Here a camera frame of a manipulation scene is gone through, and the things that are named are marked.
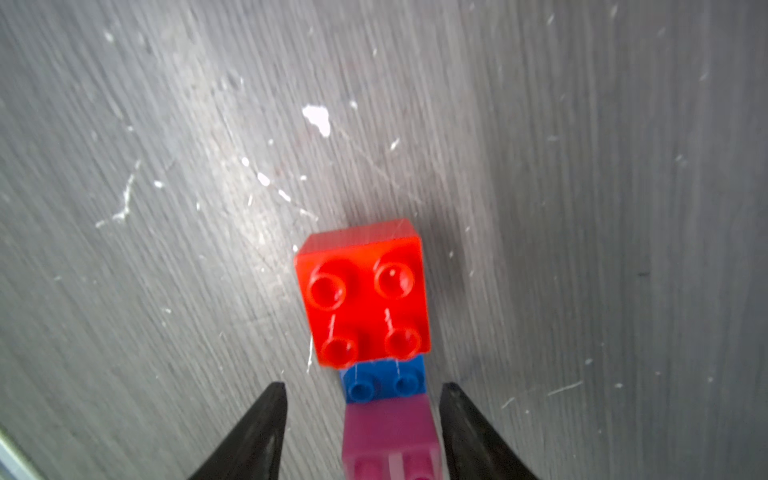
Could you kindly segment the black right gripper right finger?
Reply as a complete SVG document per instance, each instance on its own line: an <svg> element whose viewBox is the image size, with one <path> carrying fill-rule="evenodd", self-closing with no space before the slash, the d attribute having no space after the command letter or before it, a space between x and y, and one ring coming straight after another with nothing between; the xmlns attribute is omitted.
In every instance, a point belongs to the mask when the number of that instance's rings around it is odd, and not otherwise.
<svg viewBox="0 0 768 480"><path fill-rule="evenodd" d="M457 383L442 385L439 414L451 479L538 479Z"/></svg>

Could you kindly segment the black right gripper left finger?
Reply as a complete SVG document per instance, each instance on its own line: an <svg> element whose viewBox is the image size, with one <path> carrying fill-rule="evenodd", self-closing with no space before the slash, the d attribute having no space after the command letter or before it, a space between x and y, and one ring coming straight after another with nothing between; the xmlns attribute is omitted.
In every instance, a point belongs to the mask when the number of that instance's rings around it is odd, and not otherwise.
<svg viewBox="0 0 768 480"><path fill-rule="evenodd" d="M278 480L288 400L272 382L190 480Z"/></svg>

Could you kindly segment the pink lego brick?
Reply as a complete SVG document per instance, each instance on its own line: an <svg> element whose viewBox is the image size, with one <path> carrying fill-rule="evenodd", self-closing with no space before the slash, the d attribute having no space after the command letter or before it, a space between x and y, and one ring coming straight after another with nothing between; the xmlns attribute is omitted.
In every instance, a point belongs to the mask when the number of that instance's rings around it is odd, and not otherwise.
<svg viewBox="0 0 768 480"><path fill-rule="evenodd" d="M429 397L347 405L341 458L351 480L441 479L441 446Z"/></svg>

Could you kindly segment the blue lego brick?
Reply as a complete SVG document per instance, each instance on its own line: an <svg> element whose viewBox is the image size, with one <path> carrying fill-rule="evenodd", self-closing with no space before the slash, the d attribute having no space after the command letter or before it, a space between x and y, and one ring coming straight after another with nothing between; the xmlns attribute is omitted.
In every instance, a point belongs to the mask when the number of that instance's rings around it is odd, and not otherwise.
<svg viewBox="0 0 768 480"><path fill-rule="evenodd" d="M339 372L348 404L407 398L426 392L424 356L408 361L382 359L360 362Z"/></svg>

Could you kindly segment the red lego brick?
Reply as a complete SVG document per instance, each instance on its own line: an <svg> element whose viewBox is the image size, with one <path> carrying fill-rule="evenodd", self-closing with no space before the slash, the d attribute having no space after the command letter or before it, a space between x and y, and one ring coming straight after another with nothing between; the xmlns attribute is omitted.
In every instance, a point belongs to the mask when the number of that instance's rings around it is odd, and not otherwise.
<svg viewBox="0 0 768 480"><path fill-rule="evenodd" d="M320 365L430 352L422 241L409 220L313 233L294 266Z"/></svg>

